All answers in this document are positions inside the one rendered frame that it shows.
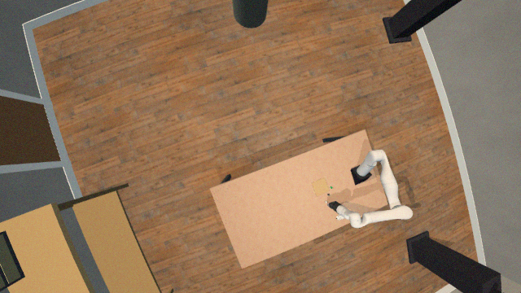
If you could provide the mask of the tan square mat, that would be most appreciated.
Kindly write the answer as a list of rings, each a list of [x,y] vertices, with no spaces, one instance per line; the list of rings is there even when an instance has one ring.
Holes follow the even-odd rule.
[[[317,197],[329,191],[325,178],[313,182],[312,186]]]

